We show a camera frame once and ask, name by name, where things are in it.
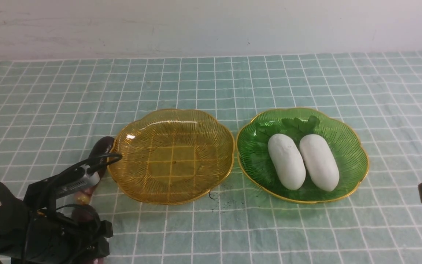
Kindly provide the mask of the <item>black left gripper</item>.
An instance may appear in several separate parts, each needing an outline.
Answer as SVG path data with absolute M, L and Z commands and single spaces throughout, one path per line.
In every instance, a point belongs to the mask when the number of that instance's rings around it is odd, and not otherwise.
M 110 221 L 93 214 L 89 222 L 77 222 L 58 213 L 37 216 L 12 247 L 12 264 L 81 264 L 110 255 Z

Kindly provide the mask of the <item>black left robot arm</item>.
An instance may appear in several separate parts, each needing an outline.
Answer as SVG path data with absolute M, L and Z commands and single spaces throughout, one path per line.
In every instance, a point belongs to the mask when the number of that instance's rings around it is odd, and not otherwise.
M 70 204 L 67 217 L 53 190 L 34 209 L 40 195 L 28 191 L 18 199 L 0 182 L 0 255 L 12 264 L 95 264 L 110 255 L 111 222 L 89 205 Z

